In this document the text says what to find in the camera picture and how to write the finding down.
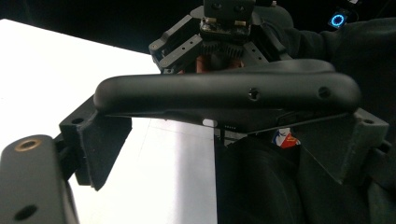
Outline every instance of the white surface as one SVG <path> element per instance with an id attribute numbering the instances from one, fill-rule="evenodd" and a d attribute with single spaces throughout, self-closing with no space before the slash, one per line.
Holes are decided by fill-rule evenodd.
<path id="1" fill-rule="evenodd" d="M 107 77 L 156 74 L 149 55 L 0 21 L 0 150 L 58 124 Z M 105 186 L 70 179 L 81 223 L 216 223 L 212 129 L 133 119 Z"/>

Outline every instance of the person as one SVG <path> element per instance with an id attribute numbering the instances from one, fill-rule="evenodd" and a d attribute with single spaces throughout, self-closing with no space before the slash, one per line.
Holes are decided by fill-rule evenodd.
<path id="1" fill-rule="evenodd" d="M 361 107 L 389 124 L 386 139 L 396 144 L 396 18 L 318 34 L 294 29 L 285 11 L 262 15 L 288 54 L 330 62 L 355 79 Z M 219 223 L 371 222 L 367 186 L 335 183 L 299 146 L 251 136 L 215 146 Z"/>

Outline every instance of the black plastic handle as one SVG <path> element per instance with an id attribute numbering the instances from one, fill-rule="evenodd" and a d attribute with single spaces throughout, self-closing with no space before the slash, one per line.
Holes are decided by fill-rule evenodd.
<path id="1" fill-rule="evenodd" d="M 278 65 L 298 64 L 290 61 Z M 313 115 L 313 111 L 334 114 L 353 112 L 359 107 L 361 93 L 350 77 L 317 66 L 302 72 L 298 66 L 276 69 L 278 65 L 210 74 L 112 77 L 98 86 L 94 103 L 106 115 L 198 124 L 212 119 L 221 124 L 220 128 L 228 126 L 239 132 L 322 116 Z M 299 111 L 299 118 L 290 119 L 291 111 Z"/>

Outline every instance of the dark background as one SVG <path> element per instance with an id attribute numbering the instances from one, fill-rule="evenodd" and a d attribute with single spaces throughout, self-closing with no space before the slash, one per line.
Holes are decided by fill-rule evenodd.
<path id="1" fill-rule="evenodd" d="M 300 30 L 333 30 L 330 16 L 346 0 L 278 0 Z M 364 0 L 360 21 L 395 17 L 396 0 Z M 148 45 L 203 0 L 0 0 L 9 19 L 84 39 L 149 53 Z"/>

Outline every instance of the dark fabric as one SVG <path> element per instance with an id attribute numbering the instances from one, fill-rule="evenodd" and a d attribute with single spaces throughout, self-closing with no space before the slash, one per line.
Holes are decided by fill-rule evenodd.
<path id="1" fill-rule="evenodd" d="M 219 223 L 304 223 L 295 182 L 297 166 L 280 150 L 270 142 L 246 137 L 220 155 Z"/>
<path id="2" fill-rule="evenodd" d="M 388 122 L 388 140 L 396 139 L 396 18 L 347 24 L 320 34 L 274 27 L 292 58 L 321 59 L 355 79 L 361 107 Z"/>
<path id="3" fill-rule="evenodd" d="M 266 23 L 292 58 L 328 61 L 354 78 L 362 92 L 361 107 L 390 124 L 387 138 L 395 143 L 396 18 L 320 34 Z M 336 184 L 306 153 L 298 164 L 288 160 L 295 154 L 277 151 L 268 140 L 252 137 L 222 147 L 216 161 L 219 223 L 369 222 L 364 186 Z"/>
<path id="4" fill-rule="evenodd" d="M 254 12 L 260 16 L 262 22 L 269 22 L 283 29 L 294 27 L 293 18 L 283 7 L 255 7 Z"/>

